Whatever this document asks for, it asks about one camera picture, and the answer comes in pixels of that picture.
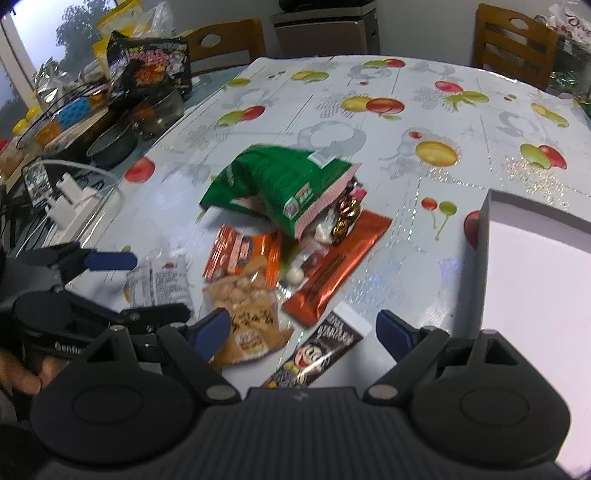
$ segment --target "power strip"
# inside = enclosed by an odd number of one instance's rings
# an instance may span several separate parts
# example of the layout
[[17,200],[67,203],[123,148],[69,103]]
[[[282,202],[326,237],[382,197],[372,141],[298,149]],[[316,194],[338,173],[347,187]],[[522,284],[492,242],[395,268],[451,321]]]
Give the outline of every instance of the power strip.
[[45,247],[78,238],[89,219],[98,210],[100,203],[100,199],[96,197],[97,190],[90,187],[80,189],[67,173],[62,178],[62,181],[57,183],[57,187],[64,195],[57,201],[52,201],[51,208],[47,209],[47,214],[54,221],[54,226],[43,243]]

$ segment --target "yellow lid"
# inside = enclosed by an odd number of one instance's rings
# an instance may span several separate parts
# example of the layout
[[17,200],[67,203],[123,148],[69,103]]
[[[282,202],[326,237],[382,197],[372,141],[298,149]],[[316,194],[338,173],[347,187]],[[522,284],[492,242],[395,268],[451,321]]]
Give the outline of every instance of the yellow lid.
[[41,112],[41,107],[39,105],[35,105],[34,107],[32,107],[25,115],[27,122],[30,122],[31,119],[40,112]]
[[17,124],[13,127],[12,133],[15,135],[20,135],[20,134],[24,133],[24,131],[27,128],[27,125],[28,125],[28,122],[24,118],[22,120],[19,120],[17,122]]

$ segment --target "white box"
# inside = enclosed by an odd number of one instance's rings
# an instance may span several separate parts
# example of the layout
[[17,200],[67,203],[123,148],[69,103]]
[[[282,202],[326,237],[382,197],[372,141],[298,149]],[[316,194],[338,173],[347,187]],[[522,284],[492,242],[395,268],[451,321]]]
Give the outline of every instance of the white box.
[[571,426],[558,463],[591,466],[591,223],[491,190],[480,213],[476,315],[560,393]]

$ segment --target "blue gripper pad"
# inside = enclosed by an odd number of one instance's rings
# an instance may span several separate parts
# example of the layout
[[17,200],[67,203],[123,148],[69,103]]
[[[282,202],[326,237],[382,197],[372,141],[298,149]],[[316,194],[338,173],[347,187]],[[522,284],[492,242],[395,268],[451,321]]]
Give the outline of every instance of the blue gripper pad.
[[226,309],[216,309],[199,320],[193,326],[193,350],[209,360],[228,339],[231,324],[230,314]]
[[381,310],[376,318],[375,331],[379,342],[399,362],[419,342],[419,331],[390,310]]
[[84,259],[88,270],[133,270],[138,265],[138,257],[131,252],[92,252]]

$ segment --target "window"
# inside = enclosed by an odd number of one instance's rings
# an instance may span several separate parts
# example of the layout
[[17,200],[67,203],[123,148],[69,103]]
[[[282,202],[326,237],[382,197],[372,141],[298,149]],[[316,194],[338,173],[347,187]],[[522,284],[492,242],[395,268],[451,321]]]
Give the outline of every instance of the window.
[[76,77],[95,59],[95,25],[115,6],[115,0],[20,0],[11,18],[35,70],[53,57]]
[[24,118],[28,107],[0,61],[0,140],[12,138],[12,127]]

